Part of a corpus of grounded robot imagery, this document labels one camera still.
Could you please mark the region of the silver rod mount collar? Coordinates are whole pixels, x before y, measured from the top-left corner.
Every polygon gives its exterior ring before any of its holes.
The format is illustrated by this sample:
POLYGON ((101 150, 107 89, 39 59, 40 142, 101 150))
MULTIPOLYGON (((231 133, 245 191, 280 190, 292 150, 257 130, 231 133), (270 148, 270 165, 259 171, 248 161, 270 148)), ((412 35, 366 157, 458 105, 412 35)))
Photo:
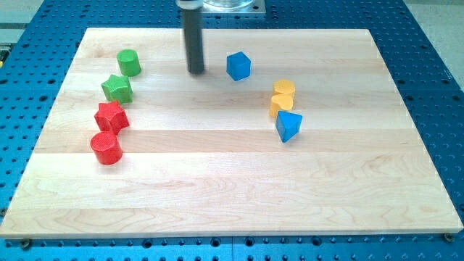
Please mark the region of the silver rod mount collar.
POLYGON ((181 9, 200 9, 203 7, 203 0, 175 0, 181 9))

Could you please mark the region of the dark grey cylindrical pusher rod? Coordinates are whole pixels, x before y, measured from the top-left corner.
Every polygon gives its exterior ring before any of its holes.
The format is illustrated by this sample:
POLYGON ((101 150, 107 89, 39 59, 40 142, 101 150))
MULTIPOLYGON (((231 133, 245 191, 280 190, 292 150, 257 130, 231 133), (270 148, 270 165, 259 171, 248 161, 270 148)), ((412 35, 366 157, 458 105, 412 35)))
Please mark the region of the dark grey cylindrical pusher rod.
POLYGON ((187 70, 192 75, 204 72, 202 8, 182 10, 187 70))

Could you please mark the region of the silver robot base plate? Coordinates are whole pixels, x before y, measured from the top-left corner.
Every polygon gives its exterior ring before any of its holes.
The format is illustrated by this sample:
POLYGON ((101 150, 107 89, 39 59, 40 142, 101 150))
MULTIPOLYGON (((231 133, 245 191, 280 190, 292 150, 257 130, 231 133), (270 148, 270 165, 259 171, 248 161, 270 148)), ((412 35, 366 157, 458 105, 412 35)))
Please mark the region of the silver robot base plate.
POLYGON ((202 13, 222 16, 264 17, 265 0, 204 0, 202 13))

